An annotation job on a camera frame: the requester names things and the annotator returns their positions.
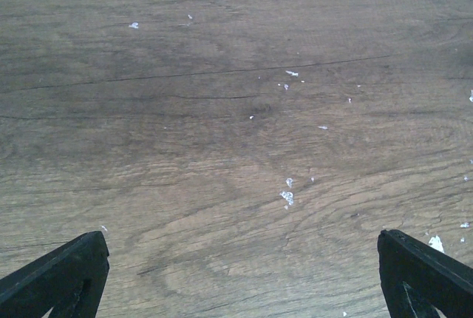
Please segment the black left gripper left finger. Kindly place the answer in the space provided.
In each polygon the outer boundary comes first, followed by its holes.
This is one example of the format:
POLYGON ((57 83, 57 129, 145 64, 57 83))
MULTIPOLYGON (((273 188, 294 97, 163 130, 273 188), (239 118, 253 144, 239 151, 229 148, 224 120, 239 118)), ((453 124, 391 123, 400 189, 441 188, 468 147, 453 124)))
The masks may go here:
POLYGON ((1 279, 2 317, 95 317, 109 273, 100 231, 84 233, 1 279))

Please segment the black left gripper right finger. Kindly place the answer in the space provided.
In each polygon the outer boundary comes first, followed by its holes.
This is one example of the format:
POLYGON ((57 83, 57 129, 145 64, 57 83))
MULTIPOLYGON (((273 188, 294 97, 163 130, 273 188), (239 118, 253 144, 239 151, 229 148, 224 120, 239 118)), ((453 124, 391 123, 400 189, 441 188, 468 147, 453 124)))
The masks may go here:
POLYGON ((395 229, 381 231, 377 249, 391 317, 472 316, 472 268, 395 229))

